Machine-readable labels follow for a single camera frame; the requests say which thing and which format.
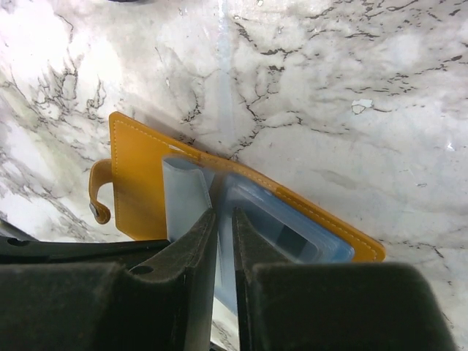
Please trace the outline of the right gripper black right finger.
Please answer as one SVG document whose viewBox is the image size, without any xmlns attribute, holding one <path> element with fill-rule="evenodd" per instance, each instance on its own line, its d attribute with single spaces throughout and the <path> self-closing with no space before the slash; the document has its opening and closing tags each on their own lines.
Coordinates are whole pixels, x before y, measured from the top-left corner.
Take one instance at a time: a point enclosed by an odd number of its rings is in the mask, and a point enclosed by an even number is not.
<svg viewBox="0 0 468 351">
<path fill-rule="evenodd" d="M 399 263 L 301 265 L 233 213 L 242 350 L 454 350 L 420 272 Z"/>
</svg>

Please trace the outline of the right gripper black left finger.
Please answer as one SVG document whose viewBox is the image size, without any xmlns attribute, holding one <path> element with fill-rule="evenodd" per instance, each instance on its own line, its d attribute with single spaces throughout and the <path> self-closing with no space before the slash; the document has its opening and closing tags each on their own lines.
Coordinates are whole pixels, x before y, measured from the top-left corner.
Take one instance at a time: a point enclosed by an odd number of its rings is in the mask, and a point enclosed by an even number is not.
<svg viewBox="0 0 468 351">
<path fill-rule="evenodd" d="M 1 238 L 3 350 L 208 350 L 216 215 L 174 242 Z"/>
</svg>

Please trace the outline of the mustard yellow card holder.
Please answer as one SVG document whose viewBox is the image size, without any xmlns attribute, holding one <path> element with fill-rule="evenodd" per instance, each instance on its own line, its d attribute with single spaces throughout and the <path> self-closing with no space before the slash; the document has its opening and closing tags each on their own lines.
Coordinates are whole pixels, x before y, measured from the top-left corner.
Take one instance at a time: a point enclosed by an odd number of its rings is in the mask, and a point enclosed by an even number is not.
<svg viewBox="0 0 468 351">
<path fill-rule="evenodd" d="M 218 222 L 215 298 L 237 310 L 233 212 L 294 263 L 381 262 L 373 238 L 319 206 L 237 162 L 175 140 L 114 112 L 111 156 L 90 172 L 90 207 L 97 222 L 114 219 L 135 240 L 182 237 L 208 209 Z"/>
</svg>

